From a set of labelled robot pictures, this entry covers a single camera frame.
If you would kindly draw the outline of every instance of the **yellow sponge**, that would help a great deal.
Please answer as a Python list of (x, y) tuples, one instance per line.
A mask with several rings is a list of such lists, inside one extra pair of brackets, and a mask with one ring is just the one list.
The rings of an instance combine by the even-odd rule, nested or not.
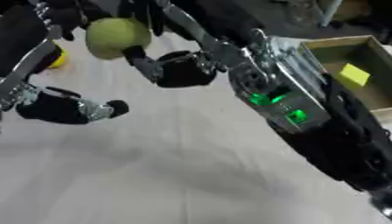
[(368, 83), (369, 77), (369, 73), (351, 64), (346, 64), (336, 79), (346, 88), (356, 89), (364, 87)]

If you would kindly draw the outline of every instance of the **green led light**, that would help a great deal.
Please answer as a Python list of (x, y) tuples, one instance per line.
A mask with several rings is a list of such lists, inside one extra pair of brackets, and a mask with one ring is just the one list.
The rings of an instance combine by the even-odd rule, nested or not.
[(308, 115), (302, 109), (298, 109), (287, 115), (287, 119), (292, 123), (300, 124), (308, 119)]
[(258, 106), (262, 106), (270, 103), (270, 99), (265, 94), (252, 94), (249, 100)]
[(272, 103), (280, 102), (284, 97), (286, 97), (286, 95), (285, 95), (285, 94), (282, 94), (282, 95), (280, 95), (280, 96), (278, 96), (278, 97), (275, 97), (271, 102), (272, 102)]

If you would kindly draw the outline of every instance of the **yellow-green ball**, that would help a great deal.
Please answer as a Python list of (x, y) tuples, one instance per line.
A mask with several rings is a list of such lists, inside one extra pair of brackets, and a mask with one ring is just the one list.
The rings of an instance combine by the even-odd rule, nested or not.
[(100, 19), (86, 32), (88, 50), (103, 60), (121, 58), (126, 48), (142, 46), (145, 49), (150, 43), (150, 31), (134, 18)]

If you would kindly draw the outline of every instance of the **black finger pad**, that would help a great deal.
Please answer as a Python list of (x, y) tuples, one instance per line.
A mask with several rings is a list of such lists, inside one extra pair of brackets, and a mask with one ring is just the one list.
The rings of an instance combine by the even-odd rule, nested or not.
[(130, 112), (130, 107), (125, 101), (109, 101), (106, 104), (111, 106), (114, 109), (114, 112), (110, 116), (110, 118), (115, 118), (118, 116), (123, 116)]

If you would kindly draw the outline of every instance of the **white surface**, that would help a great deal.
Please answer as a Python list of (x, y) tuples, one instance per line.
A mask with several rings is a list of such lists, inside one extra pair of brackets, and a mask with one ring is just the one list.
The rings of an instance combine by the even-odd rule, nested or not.
[[(71, 63), (36, 82), (123, 99), (131, 112), (83, 127), (6, 114), (2, 224), (389, 223), (366, 195), (290, 149), (224, 75), (209, 87), (163, 90), (122, 59), (94, 59), (78, 36), (61, 44)], [(168, 34), (150, 51), (193, 46)]]

